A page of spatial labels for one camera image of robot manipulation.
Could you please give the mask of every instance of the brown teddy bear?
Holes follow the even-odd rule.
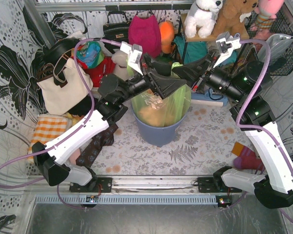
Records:
[[[218,14],[212,34],[218,36],[229,31],[234,36],[236,33],[242,33],[244,23],[241,22],[240,17],[253,11],[257,4],[258,0],[227,0]]]

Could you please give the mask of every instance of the red bag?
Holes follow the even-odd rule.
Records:
[[[142,46],[143,53],[148,53],[153,58],[160,55],[161,32],[154,15],[147,19],[135,16],[129,26],[129,44]]]
[[[111,57],[105,57],[98,66],[92,69],[85,69],[84,72],[90,75],[90,78],[93,82],[93,87],[99,87],[102,77],[112,73],[114,71],[115,65],[116,64],[113,63]]]

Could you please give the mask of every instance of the wire basket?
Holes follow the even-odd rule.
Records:
[[[276,19],[269,19],[259,24],[256,23],[256,16],[257,14],[252,12],[251,17],[245,22],[250,38],[267,40],[266,37],[275,33],[293,36],[293,31],[289,27],[290,24],[282,11],[277,13]],[[255,47],[258,52],[261,45],[256,44]],[[287,76],[293,71],[293,42],[281,57],[270,62],[270,70],[272,76]]]

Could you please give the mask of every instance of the floral patterned floor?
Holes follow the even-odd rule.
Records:
[[[175,140],[161,148],[143,141],[129,108],[117,123],[114,144],[103,147],[92,169],[98,175],[211,175],[232,165],[235,142],[251,144],[229,108],[191,105]]]

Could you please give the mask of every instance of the pink stuffed toy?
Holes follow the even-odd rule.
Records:
[[[259,0],[255,12],[258,14],[255,24],[252,25],[252,31],[260,29],[269,29],[273,20],[277,18],[276,14],[282,7],[284,0]]]

